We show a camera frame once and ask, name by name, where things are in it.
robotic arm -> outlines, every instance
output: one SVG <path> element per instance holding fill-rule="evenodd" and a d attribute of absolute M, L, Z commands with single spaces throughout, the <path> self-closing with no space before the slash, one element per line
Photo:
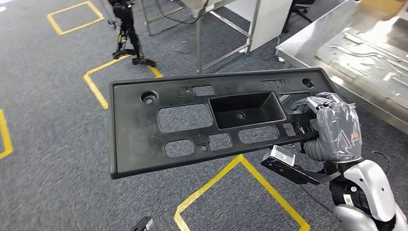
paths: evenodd
<path fill-rule="evenodd" d="M 333 93 L 320 93 L 292 104 L 293 111 L 316 113 L 319 136 L 302 143 L 302 152 L 324 161 L 317 173 L 294 165 L 295 155 L 274 146 L 262 165 L 296 184 L 324 184 L 336 205 L 334 214 L 347 231 L 408 231 L 407 218 L 395 203 L 387 176 L 361 157 L 361 132 L 353 104 Z"/>

black cable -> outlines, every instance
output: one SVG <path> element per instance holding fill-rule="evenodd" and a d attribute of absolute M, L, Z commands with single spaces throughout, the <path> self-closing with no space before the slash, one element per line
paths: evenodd
<path fill-rule="evenodd" d="M 385 159 L 387 160 L 387 170 L 385 171 L 385 174 L 387 175 L 387 173 L 388 173 L 388 171 L 390 170 L 390 167 L 391 167 L 390 160 L 388 159 L 388 157 L 385 154 L 380 153 L 380 152 L 376 152 L 376 151 L 371 151 L 371 153 L 380 154 L 380 155 L 385 157 Z"/>
<path fill-rule="evenodd" d="M 375 152 L 375 151 L 371 151 L 371 153 L 376 153 L 376 154 L 380 154 L 382 156 L 385 157 L 385 159 L 387 160 L 387 170 L 385 171 L 385 174 L 387 175 L 388 171 L 390 170 L 391 164 L 390 164 L 390 160 L 388 159 L 387 155 L 380 153 L 380 152 Z M 318 201 L 311 193 L 309 193 L 306 188 L 304 188 L 303 185 L 300 185 L 300 187 L 303 189 L 303 191 L 305 191 L 305 193 L 312 198 L 313 201 L 315 201 L 316 203 L 318 203 L 321 207 L 323 207 L 324 209 L 326 209 L 329 213 L 333 214 L 333 211 L 331 209 L 329 209 L 327 206 L 325 206 L 322 202 Z"/>
<path fill-rule="evenodd" d="M 264 53 L 267 49 L 271 49 L 271 48 L 273 48 L 273 53 L 272 54 L 269 54 L 269 53 Z M 273 59 L 273 58 L 277 58 L 278 56 L 277 55 L 275 55 L 275 52 L 276 52 L 276 45 L 273 45 L 273 46 L 270 46 L 270 47 L 265 47 L 262 51 L 261 51 L 261 59 L 263 60 L 263 61 L 268 61 L 268 60 L 271 60 L 271 59 Z"/>
<path fill-rule="evenodd" d="M 333 214 L 333 211 L 331 209 L 329 209 L 327 206 L 325 206 L 322 202 L 318 201 L 312 194 L 309 193 L 309 191 L 307 191 L 303 185 L 300 184 L 300 187 L 303 189 L 303 191 L 305 191 L 305 193 L 312 198 L 312 200 L 314 200 L 316 203 L 318 203 L 321 207 L 323 207 L 324 209 L 326 209 L 329 213 Z"/>
<path fill-rule="evenodd" d="M 158 0 L 154 0 L 154 1 L 156 2 L 156 5 L 157 5 L 157 8 L 159 9 L 159 12 L 160 12 L 161 14 L 165 14 L 165 13 L 163 12 L 162 7 L 161 7 L 160 4 L 159 4 L 159 1 L 158 1 Z M 188 23 L 188 22 L 186 22 L 186 21 L 179 20 L 179 19 L 175 19 L 175 18 L 172 18 L 172 17 L 169 17 L 169 16 L 165 16 L 165 18 L 170 19 L 170 20 L 175 21 L 175 22 L 178 22 L 178 23 L 181 23 L 181 24 L 193 25 L 194 23 L 196 23 L 196 22 L 201 18 L 201 16 L 203 15 L 203 13 L 204 13 L 204 11 L 205 11 L 205 8 L 208 6 L 208 2 L 209 2 L 209 1 L 210 1 L 210 0 L 205 1 L 204 6 L 203 6 L 203 8 L 200 10 L 200 12 L 198 13 L 197 18 L 196 18 L 194 21 L 190 22 L 190 23 Z"/>
<path fill-rule="evenodd" d="M 268 46 L 268 47 L 265 47 L 264 49 L 262 49 L 262 51 L 261 51 L 261 59 L 262 59 L 263 61 L 268 61 L 268 60 L 271 60 L 271 59 L 273 59 L 273 58 L 278 58 L 278 56 L 276 55 L 276 47 L 280 44 L 280 42 L 281 42 L 281 37 L 278 36 L 277 39 L 278 39 L 278 41 L 276 42 L 275 45 Z M 267 51 L 267 50 L 269 50 L 269 49 L 271 49 L 271 48 L 273 48 L 273 53 L 265 53 L 265 51 Z"/>
<path fill-rule="evenodd" d="M 101 2 L 101 5 L 102 5 L 102 8 L 103 8 L 103 10 L 105 11 L 105 13 L 106 13 L 106 15 L 107 15 L 107 21 L 108 21 L 108 24 L 110 24 L 111 25 L 111 22 L 113 22 L 113 21 L 115 21 L 114 19 L 113 19 L 113 17 L 111 17 L 111 14 L 109 13 L 109 10 L 108 10 L 108 8 L 106 7 L 106 2 L 104 3 L 104 1 L 103 0 L 101 0 L 100 1 Z"/>

yellow floor tape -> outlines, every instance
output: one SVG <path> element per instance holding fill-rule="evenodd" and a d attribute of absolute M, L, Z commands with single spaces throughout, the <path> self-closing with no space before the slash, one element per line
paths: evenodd
<path fill-rule="evenodd" d="M 292 218 L 299 224 L 299 231 L 309 231 L 309 224 L 294 210 L 285 199 L 279 195 L 279 193 L 263 178 L 263 176 L 240 154 L 234 158 L 225 168 L 223 168 L 218 174 L 216 174 L 209 182 L 203 187 L 199 188 L 193 194 L 191 194 L 185 201 L 183 201 L 176 209 L 174 215 L 174 221 L 177 223 L 181 231 L 190 231 L 186 222 L 181 217 L 181 213 L 191 205 L 197 198 L 203 195 L 211 186 L 219 181 L 227 172 L 233 169 L 237 164 L 243 164 L 244 167 L 258 180 L 259 183 L 273 196 L 278 203 L 292 216 Z"/>

robot finger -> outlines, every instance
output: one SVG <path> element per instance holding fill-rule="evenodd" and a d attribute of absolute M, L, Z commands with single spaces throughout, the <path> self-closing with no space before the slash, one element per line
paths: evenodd
<path fill-rule="evenodd" d="M 330 92 L 321 92 L 316 95 L 316 97 L 321 97 L 321 98 L 326 98 L 329 100 L 332 100 L 333 102 L 340 103 L 343 102 L 343 100 L 338 96 L 336 93 L 330 93 Z"/>

round hole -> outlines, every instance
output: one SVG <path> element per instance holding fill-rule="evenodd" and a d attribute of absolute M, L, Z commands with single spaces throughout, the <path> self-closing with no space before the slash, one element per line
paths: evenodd
<path fill-rule="evenodd" d="M 237 118 L 238 119 L 245 119 L 245 114 L 244 113 L 238 113 Z"/>
<path fill-rule="evenodd" d="M 152 104 L 155 103 L 158 99 L 158 95 L 156 92 L 153 91 L 146 91 L 144 92 L 141 96 L 140 96 L 140 100 L 144 103 L 144 104 Z"/>
<path fill-rule="evenodd" d="M 308 78 L 302 79 L 302 83 L 308 88 L 312 88 L 314 86 L 313 82 Z"/>

